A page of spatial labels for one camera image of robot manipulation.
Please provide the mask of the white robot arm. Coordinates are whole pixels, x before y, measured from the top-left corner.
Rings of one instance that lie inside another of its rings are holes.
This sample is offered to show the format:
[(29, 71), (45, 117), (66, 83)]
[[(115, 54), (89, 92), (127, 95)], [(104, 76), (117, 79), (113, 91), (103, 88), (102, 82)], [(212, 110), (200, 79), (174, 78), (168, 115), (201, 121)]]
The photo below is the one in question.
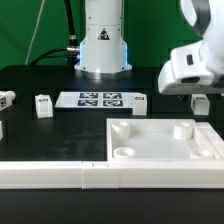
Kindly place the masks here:
[[(224, 93), (224, 0), (179, 0), (183, 17), (202, 39), (175, 48), (158, 77), (164, 95)], [(85, 0), (86, 35), (75, 68), (93, 78), (130, 70), (122, 38), (122, 0)]]

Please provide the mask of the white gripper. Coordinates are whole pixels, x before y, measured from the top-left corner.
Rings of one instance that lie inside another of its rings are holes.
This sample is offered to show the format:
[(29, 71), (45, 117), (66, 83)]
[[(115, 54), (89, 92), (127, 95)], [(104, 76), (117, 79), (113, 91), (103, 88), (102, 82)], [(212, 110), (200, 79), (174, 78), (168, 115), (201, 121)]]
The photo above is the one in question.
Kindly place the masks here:
[(224, 74), (210, 70), (202, 61), (201, 41), (175, 48), (158, 77), (163, 95), (224, 93)]

